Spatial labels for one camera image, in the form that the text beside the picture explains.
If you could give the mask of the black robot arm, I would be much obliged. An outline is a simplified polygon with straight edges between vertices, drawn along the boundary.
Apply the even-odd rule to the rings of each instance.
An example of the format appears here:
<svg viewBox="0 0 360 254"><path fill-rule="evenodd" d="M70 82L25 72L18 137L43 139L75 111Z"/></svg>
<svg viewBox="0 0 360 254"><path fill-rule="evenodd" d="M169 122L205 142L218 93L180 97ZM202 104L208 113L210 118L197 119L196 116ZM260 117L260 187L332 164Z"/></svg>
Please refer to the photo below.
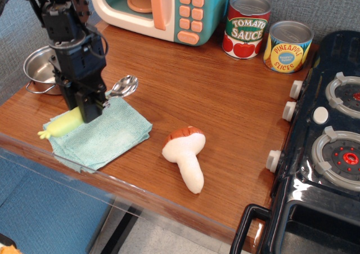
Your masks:
<svg viewBox="0 0 360 254"><path fill-rule="evenodd" d="M9 0L1 0L4 6ZM70 110L80 109L89 123L102 114L106 86L101 72L109 47L91 24L87 0L27 0L55 51L52 60L55 82Z"/></svg>

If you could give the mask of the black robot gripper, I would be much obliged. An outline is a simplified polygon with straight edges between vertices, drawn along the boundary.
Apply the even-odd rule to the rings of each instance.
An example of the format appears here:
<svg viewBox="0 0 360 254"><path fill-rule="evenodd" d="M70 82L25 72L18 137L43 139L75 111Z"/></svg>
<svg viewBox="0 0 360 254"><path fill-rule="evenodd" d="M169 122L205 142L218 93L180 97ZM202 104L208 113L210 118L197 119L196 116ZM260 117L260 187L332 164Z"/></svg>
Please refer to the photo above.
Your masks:
<svg viewBox="0 0 360 254"><path fill-rule="evenodd" d="M102 115L106 86L101 72L106 66L107 41L100 33L80 33L70 42L49 43L57 57L56 83L69 110L80 109L90 123Z"/></svg>

